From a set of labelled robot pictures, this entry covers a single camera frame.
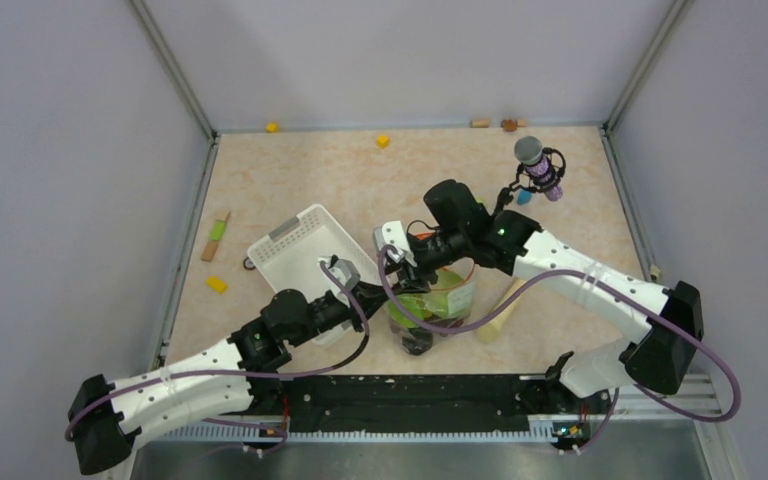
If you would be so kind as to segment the green pepper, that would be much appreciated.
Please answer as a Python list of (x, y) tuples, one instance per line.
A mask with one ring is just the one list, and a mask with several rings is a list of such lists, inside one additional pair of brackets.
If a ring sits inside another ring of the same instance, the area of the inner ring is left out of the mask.
[(404, 310), (414, 318), (418, 318), (428, 323), (440, 318), (438, 315), (439, 305), (431, 294), (399, 295), (396, 302), (388, 301), (386, 308), (391, 323), (395, 329), (410, 329), (417, 327), (416, 323), (411, 321), (404, 314)]

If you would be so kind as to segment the pale green cabbage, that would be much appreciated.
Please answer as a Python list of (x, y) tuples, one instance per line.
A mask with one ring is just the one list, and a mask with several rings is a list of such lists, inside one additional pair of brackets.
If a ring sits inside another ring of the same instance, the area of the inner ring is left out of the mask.
[(441, 318), (468, 315), (472, 309), (475, 285), (474, 269), (446, 267), (437, 271), (437, 283), (430, 292), (439, 305)]

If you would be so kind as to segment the clear zip bag orange zipper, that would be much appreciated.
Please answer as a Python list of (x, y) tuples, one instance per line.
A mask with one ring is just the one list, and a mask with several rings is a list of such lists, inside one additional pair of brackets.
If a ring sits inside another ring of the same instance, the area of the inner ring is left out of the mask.
[[(414, 317), (426, 323), (441, 328), (459, 328), (470, 322), (476, 290), (475, 271), (476, 264), (472, 259), (458, 260), (437, 269), (436, 279), (429, 283), (426, 292), (398, 294), (397, 299)], [(392, 302), (387, 302), (386, 309), (390, 331), (409, 355), (423, 355), (448, 337), (448, 334), (428, 331), (410, 321)]]

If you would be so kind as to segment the white plastic basket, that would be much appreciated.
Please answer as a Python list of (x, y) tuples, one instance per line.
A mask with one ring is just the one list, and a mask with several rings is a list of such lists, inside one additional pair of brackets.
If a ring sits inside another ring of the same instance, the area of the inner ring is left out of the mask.
[(357, 311), (322, 272), (320, 264), (332, 258), (347, 261), (361, 282), (378, 286), (374, 261), (323, 205), (313, 204), (291, 217), (251, 245), (247, 255), (277, 294), (295, 290), (297, 297), (313, 302), (332, 292), (348, 308), (349, 318), (334, 326), (302, 325), (299, 333), (291, 333), (287, 323), (278, 324), (274, 336), (279, 343), (298, 346), (313, 341), (330, 346), (351, 329), (371, 333), (369, 323), (358, 318)]

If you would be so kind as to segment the microphone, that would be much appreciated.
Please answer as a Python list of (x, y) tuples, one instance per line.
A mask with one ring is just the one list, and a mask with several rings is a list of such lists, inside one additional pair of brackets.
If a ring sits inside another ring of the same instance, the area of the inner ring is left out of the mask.
[(519, 192), (544, 195), (550, 202), (562, 198), (561, 181), (566, 175), (567, 160), (560, 150), (544, 146), (534, 136), (525, 136), (515, 142), (514, 156), (519, 162), (515, 179), (499, 192), (497, 210), (511, 203)]

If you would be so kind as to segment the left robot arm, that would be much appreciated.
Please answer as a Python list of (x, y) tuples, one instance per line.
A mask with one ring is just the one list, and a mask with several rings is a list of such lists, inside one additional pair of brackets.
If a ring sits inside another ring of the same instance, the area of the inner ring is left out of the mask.
[(85, 476), (103, 473), (142, 446), (192, 422), (279, 404), (279, 373), (291, 347), (344, 323), (369, 334), (369, 319), (387, 302), (384, 289), (360, 282), (308, 300), (298, 290), (276, 293), (259, 316), (213, 346), (163, 368), (120, 380), (98, 374), (82, 382), (67, 413), (65, 439)]

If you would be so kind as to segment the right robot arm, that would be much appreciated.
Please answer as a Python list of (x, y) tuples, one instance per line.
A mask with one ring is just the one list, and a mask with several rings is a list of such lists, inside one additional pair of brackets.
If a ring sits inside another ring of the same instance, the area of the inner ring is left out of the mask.
[(420, 288), (436, 271), (461, 259), (498, 270), (525, 284), (538, 283), (609, 321), (622, 339), (563, 355), (546, 373), (549, 404), (572, 412), (602, 390), (638, 385), (678, 392), (703, 336), (701, 295), (683, 281), (668, 288), (619, 272), (560, 241), (516, 211), (489, 212), (453, 179), (426, 192), (436, 220), (419, 239), (398, 221), (374, 231), (379, 274), (398, 274)]

